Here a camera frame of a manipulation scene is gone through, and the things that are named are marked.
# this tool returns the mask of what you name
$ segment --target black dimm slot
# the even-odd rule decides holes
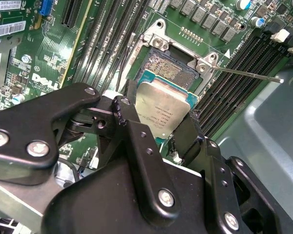
[[[281,61],[282,57],[280,55],[278,55],[277,57],[274,58],[273,62],[271,63],[271,67],[275,67],[280,61]],[[263,72],[264,75],[267,75],[270,72],[270,67],[266,67],[265,71]],[[230,118],[230,116],[232,114],[234,114],[235,109],[237,107],[239,107],[247,98],[248,98],[248,94],[252,93],[257,86],[262,82],[261,80],[258,79],[254,79],[254,83],[251,85],[251,87],[243,93],[243,95],[239,98],[239,100],[235,103],[234,106],[232,106],[231,110],[228,111],[225,116],[222,118],[222,120],[220,122],[218,122],[216,125],[213,124],[212,126],[209,127],[209,129],[206,130],[207,134],[209,136],[214,135],[218,129]]]
[[[88,65],[88,68],[87,68],[86,73],[83,78],[83,80],[84,80],[83,82],[88,83],[88,81],[90,79],[91,72],[94,68],[95,62],[98,59],[98,56],[100,53],[100,47],[103,45],[104,40],[107,37],[108,33],[110,32],[112,25],[115,23],[115,20],[116,20],[115,17],[116,17],[116,14],[117,14],[122,2],[123,2],[123,0],[116,0],[113,3],[112,12],[109,14],[108,19],[107,19],[107,23],[105,23],[105,25],[104,25],[104,30],[102,31],[102,33],[99,36],[97,46],[94,47],[94,51],[91,56],[90,63]]]
[[[87,68],[87,66],[85,66],[85,64],[88,63],[89,58],[92,56],[93,49],[95,48],[95,46],[97,45],[98,40],[99,40],[97,35],[101,34],[103,27],[104,27],[104,23],[105,23],[106,18],[108,16],[108,13],[112,7],[112,4],[111,4],[111,5],[109,5],[109,8],[107,10],[105,10],[105,8],[107,8],[109,2],[110,1],[108,1],[108,0],[104,0],[100,4],[97,20],[92,25],[90,35],[89,35],[88,39],[86,40],[86,45],[83,49],[83,57],[79,61],[78,66],[76,68],[76,72],[74,75],[74,82],[84,82],[84,71]]]
[[[246,56],[252,51],[252,48],[255,47],[255,45],[259,42],[259,39],[252,38],[249,39],[250,43],[246,44],[242,47],[242,49],[239,51],[239,54],[247,53]],[[230,67],[232,69],[237,69],[237,67],[241,64],[240,56],[235,56],[232,61],[228,64],[227,67]],[[199,105],[196,107],[197,110],[200,110],[200,112],[205,111],[205,108],[208,108],[211,106],[211,102],[214,100],[216,94],[222,90],[222,88],[226,85],[228,80],[232,74],[224,73],[222,72],[219,74],[218,79],[213,84],[211,89],[208,90],[207,94],[203,97],[203,100],[200,101]]]
[[[243,67],[242,67],[242,70],[245,69],[246,71],[249,71],[249,70],[252,70],[252,72],[254,73],[260,73],[260,70],[263,68],[263,65],[265,65],[265,60],[267,58],[271,58],[271,56],[275,54],[274,51],[270,51],[269,54],[265,54],[264,57],[261,57],[258,60],[258,58],[256,57],[252,57],[252,59],[247,62],[247,63],[244,63]],[[234,100],[236,98],[238,98],[242,93],[243,91],[249,86],[250,83],[254,82],[255,80],[253,78],[248,78],[248,77],[245,77],[245,76],[239,76],[238,75],[238,81],[237,83],[234,85],[234,87],[228,87],[228,91],[226,92],[226,94],[224,95],[225,98],[224,98],[224,103],[222,105],[222,103],[220,103],[218,106],[217,106],[217,111],[212,115],[212,113],[209,115],[209,117],[206,119],[205,123],[202,124],[203,126],[203,129],[208,132],[208,130],[211,128],[211,125],[213,126],[217,120],[223,115],[223,113],[228,109],[230,108],[230,106],[232,104],[234,104]]]
[[[257,43],[258,43],[258,40],[254,40],[252,43],[250,43],[250,45],[252,47],[247,50],[246,57],[241,60],[237,59],[236,62],[234,63],[233,69],[243,71],[245,68],[247,68],[249,66],[249,60],[250,59],[252,60],[255,58],[252,55],[261,50],[260,47],[255,46]],[[222,80],[223,82],[219,83],[219,86],[216,89],[217,92],[215,92],[214,95],[211,97],[209,103],[211,103],[213,100],[216,100],[216,103],[218,105],[220,105],[221,99],[224,96],[224,93],[226,91],[228,91],[228,87],[232,87],[233,85],[235,85],[239,81],[239,80],[237,80],[237,78],[239,78],[239,75],[230,74],[230,73],[223,73],[222,76],[224,78],[221,78],[220,80]],[[206,115],[211,115],[215,110],[216,110],[216,108],[214,105],[207,105],[206,108],[204,110],[202,110],[203,113],[200,115],[200,120],[201,120],[202,125],[205,123],[205,119],[207,119]]]
[[[248,57],[243,59],[239,63],[239,65],[236,67],[236,69],[242,70],[242,71],[249,71],[251,69],[252,64],[254,64],[254,62],[257,60],[257,57],[252,55],[258,54],[259,51],[262,51],[262,50],[265,51],[265,49],[256,47],[255,50],[252,50],[251,54],[248,53]],[[248,77],[236,75],[236,74],[230,74],[230,77],[231,77],[230,78],[231,81],[226,84],[226,88],[222,89],[220,93],[217,93],[217,98],[218,98],[217,106],[213,108],[211,111],[206,110],[208,117],[202,116],[202,125],[204,125],[205,122],[211,117],[211,115],[217,110],[218,106],[220,106],[222,102],[226,100],[227,95],[229,95],[229,93],[231,93],[233,89],[236,88],[239,82],[242,82],[242,85],[243,85],[250,80],[250,78]]]
[[[271,43],[267,38],[259,31],[253,33],[227,67],[268,75],[289,54],[282,45]],[[236,108],[244,105],[244,101],[261,82],[255,78],[220,73],[214,85],[196,107],[200,111],[203,132],[212,137],[234,114]]]
[[[122,22],[122,23],[117,28],[115,37],[113,37],[112,40],[109,41],[109,45],[108,45],[109,48],[107,50],[107,53],[105,53],[103,62],[99,65],[99,67],[98,67],[98,69],[96,71],[96,74],[94,75],[94,77],[98,78],[93,83],[94,87],[96,87],[98,85],[98,83],[100,81],[100,78],[102,77],[102,74],[103,74],[103,72],[104,72],[104,70],[105,70],[105,68],[106,68],[106,66],[108,64],[109,58],[111,57],[114,48],[116,47],[118,41],[120,40],[120,38],[121,38],[121,36],[123,34],[123,31],[124,31],[124,28],[128,24],[130,15],[131,15],[135,5],[136,5],[135,2],[131,1],[131,4],[129,5],[128,9],[126,9],[126,7],[124,7],[124,10],[126,9],[126,13],[125,14],[122,13],[122,18],[120,20],[120,22]]]
[[[261,73],[263,75],[267,75],[273,68],[274,66],[282,59],[280,55],[274,50],[270,51],[267,54],[264,54],[262,57],[264,61],[259,61],[257,64],[257,69],[252,70],[252,72],[255,73]],[[217,130],[221,127],[223,123],[225,123],[232,114],[234,114],[235,109],[244,102],[244,100],[251,94],[261,83],[261,80],[251,78],[251,81],[247,85],[240,85],[239,87],[239,93],[234,94],[231,98],[231,104],[229,106],[226,106],[225,110],[222,111],[222,113],[218,114],[218,118],[216,120],[212,120],[209,124],[207,124],[204,127],[204,132],[208,134],[208,136],[212,136],[214,133],[217,132]]]
[[[147,10],[150,2],[151,2],[151,0],[145,0],[145,1],[143,1],[143,4],[139,5],[140,6],[139,9],[137,9],[134,16],[132,16],[133,20],[130,21],[130,25],[128,27],[129,32],[136,32],[136,30],[141,22],[141,19],[137,20],[137,17],[143,15],[143,13]],[[130,38],[130,34],[127,35],[127,37],[124,39],[124,41],[128,41],[129,38]],[[115,56],[115,59],[113,60],[113,63],[111,65],[111,69],[109,69],[108,74],[106,76],[107,78],[104,80],[104,83],[101,87],[101,92],[105,91],[108,88],[108,86],[110,85],[112,78],[114,77],[114,74],[116,73],[116,71],[117,71],[117,69],[123,59],[123,56],[126,56],[125,55],[126,47],[127,47],[127,44],[123,43],[122,48],[120,50],[118,50],[117,55]]]

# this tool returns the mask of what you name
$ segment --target mounting hole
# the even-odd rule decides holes
[[[241,24],[241,26],[240,26],[240,30],[241,31],[244,31],[246,29],[246,25],[245,24]]]
[[[212,55],[210,56],[210,60],[212,60],[212,61],[215,61],[216,58],[217,58],[217,56],[216,56],[215,54],[212,54]]]
[[[122,101],[123,103],[125,103],[126,105],[130,105],[130,101],[129,101],[127,98],[122,97],[122,98],[121,98],[121,101]]]
[[[150,149],[150,148],[147,148],[147,149],[146,149],[146,153],[147,153],[148,155],[152,155],[152,154],[153,154],[153,150]]]
[[[225,186],[225,187],[228,187],[228,183],[226,181],[221,181],[221,183]]]
[[[105,127],[105,125],[106,125],[106,122],[104,120],[99,120],[97,122],[97,128],[99,128],[99,129],[103,129]]]
[[[158,21],[157,24],[156,24],[159,28],[162,28],[163,27],[163,23]]]

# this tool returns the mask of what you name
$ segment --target motherboard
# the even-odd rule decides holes
[[[0,110],[74,82],[121,93],[136,80],[140,121],[169,159],[186,113],[216,138],[291,57],[293,0],[0,0]],[[96,142],[60,153],[95,170]]]

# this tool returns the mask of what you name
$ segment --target green circuit board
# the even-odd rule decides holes
[[[250,25],[250,19],[253,17],[262,17],[266,23],[278,18],[285,26],[293,29],[293,7],[289,0],[283,2],[254,0],[248,10],[237,10],[235,0],[210,0],[205,1],[205,4],[202,4],[202,1],[191,1],[194,6],[189,14],[183,13],[183,8],[188,0],[180,0],[178,7],[173,6],[172,2],[174,1],[170,0],[148,1],[148,7],[139,17],[139,24],[135,27],[136,37],[133,40],[132,48],[138,41],[139,35],[145,32],[156,20],[163,19],[167,25],[167,36],[200,56],[216,52],[219,55],[217,65],[225,67],[239,53],[240,48],[254,31],[254,27]],[[26,21],[21,44],[11,50],[6,82],[0,88],[0,110],[13,105],[12,98],[16,94],[15,87],[18,87],[18,92],[24,94],[25,100],[29,100],[70,85],[72,82],[82,81],[74,76],[78,70],[80,59],[86,53],[86,45],[89,40],[92,40],[89,34],[93,25],[99,20],[97,18],[99,13],[108,11],[116,3],[116,0],[82,1],[76,23],[70,28],[61,24],[66,1],[55,0],[51,14],[47,17],[39,15],[41,8],[39,0],[27,1],[24,10],[0,11],[0,25]],[[130,3],[131,1],[119,1],[114,24],[122,22],[125,5],[129,6]],[[276,12],[281,5],[285,6],[282,15]],[[204,8],[205,17],[212,15],[212,18],[221,20],[227,29],[234,32],[234,36],[231,39],[224,39],[221,33],[211,33],[213,28],[202,27],[203,22],[194,22],[192,17],[198,7]],[[126,78],[135,79],[149,52],[150,47],[142,48]],[[106,63],[107,66],[104,67],[104,72],[99,71],[99,68],[98,71],[96,71],[96,67],[93,68],[92,74],[101,74],[101,76],[89,76],[83,82],[93,85],[100,92],[106,89],[114,90],[119,70],[114,69],[114,73],[108,79],[108,71],[113,67],[113,59],[116,60],[117,57],[109,59]],[[280,70],[285,61],[286,59],[277,64],[273,74],[270,75],[273,76]],[[189,91],[195,92],[200,81],[201,79],[197,79]],[[85,135],[78,141],[62,147],[60,154],[77,164],[86,157],[89,163],[93,156],[90,154],[95,148],[96,137]]]

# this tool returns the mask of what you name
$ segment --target ram slot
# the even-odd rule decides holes
[[[131,32],[137,31],[137,28],[138,28],[138,26],[141,22],[141,19],[142,19],[141,16],[147,10],[149,3],[150,3],[150,0],[144,0],[142,2],[142,4],[138,5],[138,8],[136,9],[136,11],[130,15],[129,24],[127,25],[129,33],[127,33],[126,36],[124,36],[125,42],[127,42],[129,40]],[[114,78],[114,75],[115,75],[117,69],[119,68],[121,61],[124,59],[125,56],[127,56],[125,54],[126,47],[127,47],[127,43],[122,43],[121,48],[115,53],[115,55],[114,55],[115,59],[111,62],[111,66],[110,66],[111,69],[109,69],[107,76],[106,76],[106,79],[103,82],[101,92],[105,91],[109,87],[112,79]]]
[[[98,16],[96,18],[95,23],[92,25],[90,35],[83,49],[82,58],[79,61],[78,66],[76,68],[73,80],[74,82],[86,82],[84,75],[86,73],[87,67],[89,66],[94,50],[98,44],[98,35],[100,35],[103,29],[105,28],[106,19],[109,17],[109,13],[113,3],[114,0],[104,0],[100,4]]]
[[[280,61],[282,60],[282,57],[279,55],[273,59],[273,62],[271,63],[272,67],[275,67]],[[264,72],[264,74],[269,73],[270,68],[267,68],[267,70]],[[237,108],[240,108],[240,106],[244,106],[245,100],[249,97],[249,94],[252,93],[262,82],[261,80],[254,79],[255,81],[251,84],[250,87],[246,89],[245,92],[241,93],[242,95],[237,99],[236,104],[231,107],[229,111],[227,111],[223,117],[218,121],[213,123],[210,127],[206,129],[206,132],[209,134],[209,136],[213,136],[218,129],[225,124],[225,122],[230,118],[231,115],[233,115],[236,112]]]
[[[255,73],[261,73],[260,70],[265,66],[266,59],[270,58],[273,59],[273,56],[276,54],[275,51],[268,51],[262,50],[265,52],[265,56],[261,59],[252,59],[251,63],[247,63],[249,66],[248,70],[252,70]],[[239,80],[235,83],[234,87],[228,87],[227,91],[224,94],[223,102],[219,103],[217,108],[215,108],[215,112],[210,113],[210,115],[206,118],[204,124],[202,124],[203,129],[205,132],[209,132],[210,129],[217,123],[217,121],[228,111],[228,109],[232,105],[237,105],[238,103],[236,100],[243,94],[249,93],[248,87],[251,86],[253,83],[257,81],[254,78],[248,78],[244,76],[238,76]]]
[[[86,82],[92,85],[95,79],[97,79],[97,77],[94,76],[94,72],[97,69],[98,62],[100,62],[101,60],[103,51],[106,49],[106,45],[108,44],[110,39],[113,38],[115,34],[115,29],[120,23],[119,10],[122,3],[123,3],[122,0],[116,0],[114,2],[114,5],[112,7],[112,12],[110,16],[108,17],[107,23],[105,24],[105,29],[100,34],[98,44],[94,48],[94,52],[91,57],[91,62],[84,75],[83,82]]]
[[[254,34],[230,61],[228,68],[268,75],[287,53]],[[262,81],[242,75],[220,73],[215,84],[208,90],[199,105],[203,132],[211,137],[224,124],[236,108],[241,107]]]

